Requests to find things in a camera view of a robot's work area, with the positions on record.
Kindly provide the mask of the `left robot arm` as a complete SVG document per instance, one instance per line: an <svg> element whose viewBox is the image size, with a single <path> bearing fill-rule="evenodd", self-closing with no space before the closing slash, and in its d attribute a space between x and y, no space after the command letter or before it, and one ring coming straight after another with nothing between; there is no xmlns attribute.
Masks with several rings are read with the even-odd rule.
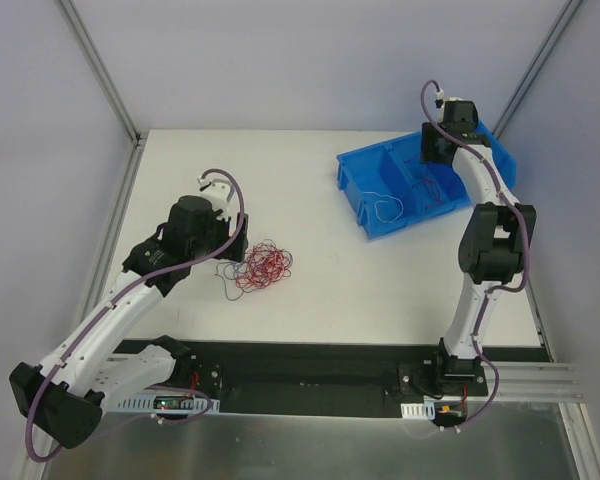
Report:
<svg viewBox="0 0 600 480"><path fill-rule="evenodd" d="M105 363L194 266L244 258L249 216L240 209L231 217L228 206L227 198L207 194L181 197L167 221L131 250L109 291L79 326L38 363L14 368L9 383L26 419L25 445L33 461L55 455L37 453L35 430L55 441L57 449L73 449L106 413L145 389L198 394L191 351L168 335L115 367Z"/></svg>

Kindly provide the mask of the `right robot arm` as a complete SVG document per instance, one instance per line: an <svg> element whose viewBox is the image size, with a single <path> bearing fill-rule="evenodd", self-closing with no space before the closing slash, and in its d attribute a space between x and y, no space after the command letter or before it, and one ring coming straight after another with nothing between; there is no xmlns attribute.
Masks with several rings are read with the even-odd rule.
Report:
<svg viewBox="0 0 600 480"><path fill-rule="evenodd" d="M477 131L475 104L438 94L435 106L438 116L422 125L421 159L451 168L473 208L458 247L460 299L430 369L432 387L449 395L481 374L484 333L499 294L525 288L537 214L499 173L490 140Z"/></svg>

